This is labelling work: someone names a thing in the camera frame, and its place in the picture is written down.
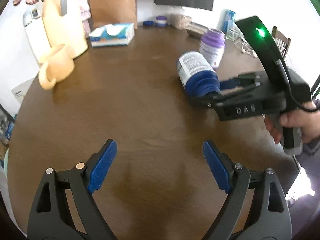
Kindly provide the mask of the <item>person's right hand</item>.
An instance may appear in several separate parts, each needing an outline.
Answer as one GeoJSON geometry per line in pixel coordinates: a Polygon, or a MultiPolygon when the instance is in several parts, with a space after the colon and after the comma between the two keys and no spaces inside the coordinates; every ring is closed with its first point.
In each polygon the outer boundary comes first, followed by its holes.
{"type": "MultiPolygon", "coordinates": [[[[274,127],[272,120],[268,116],[264,117],[264,123],[270,136],[274,139],[274,143],[279,144],[282,137],[281,131],[274,127]]],[[[280,117],[279,123],[282,127],[301,128],[302,138],[305,144],[319,137],[319,111],[310,113],[297,109],[284,113],[280,117]]]]}

